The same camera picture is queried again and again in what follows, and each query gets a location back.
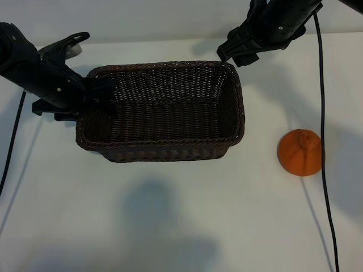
white backdrop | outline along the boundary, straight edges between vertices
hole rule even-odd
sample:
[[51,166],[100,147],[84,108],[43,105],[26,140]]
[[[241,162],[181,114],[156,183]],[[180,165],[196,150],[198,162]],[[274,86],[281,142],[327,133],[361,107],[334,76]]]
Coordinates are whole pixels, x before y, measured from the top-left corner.
[[[92,41],[225,37],[246,18],[250,0],[1,0],[0,22],[14,23],[33,43],[79,31]],[[322,31],[363,31],[363,16],[324,0]],[[313,22],[307,24],[314,32]]]

black cable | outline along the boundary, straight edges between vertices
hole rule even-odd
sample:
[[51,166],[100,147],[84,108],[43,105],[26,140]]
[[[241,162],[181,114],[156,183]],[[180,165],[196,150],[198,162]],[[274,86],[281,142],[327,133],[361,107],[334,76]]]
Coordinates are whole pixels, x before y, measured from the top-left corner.
[[1,179],[1,183],[0,183],[0,196],[1,196],[1,193],[2,193],[2,189],[4,188],[7,171],[9,170],[10,159],[11,159],[11,154],[12,154],[12,148],[14,146],[16,131],[18,130],[18,124],[19,124],[19,120],[20,120],[20,114],[22,113],[23,104],[24,104],[24,100],[25,100],[25,95],[26,94],[27,94],[26,92],[23,92],[22,98],[20,98],[18,113],[16,114],[14,128],[12,129],[12,135],[11,135],[9,150],[7,152],[7,158],[6,158],[6,163],[5,163],[5,167],[4,167],[4,172],[2,174],[2,179]]
[[322,42],[322,34],[320,32],[319,20],[318,20],[318,16],[317,16],[316,12],[314,12],[314,21],[315,21],[315,26],[316,26],[316,33],[318,34],[318,43],[319,43],[320,91],[322,94],[322,120],[321,120],[321,127],[320,127],[320,137],[322,139],[322,179],[323,179],[325,203],[327,206],[329,225],[330,225],[331,235],[333,238],[333,245],[334,245],[335,270],[336,270],[336,272],[339,272],[338,248],[336,245],[336,236],[335,236],[335,231],[334,231],[333,219],[331,218],[327,181],[326,181],[326,176],[325,176],[325,136],[324,136],[325,90],[324,90],[324,72],[323,72],[323,42]]

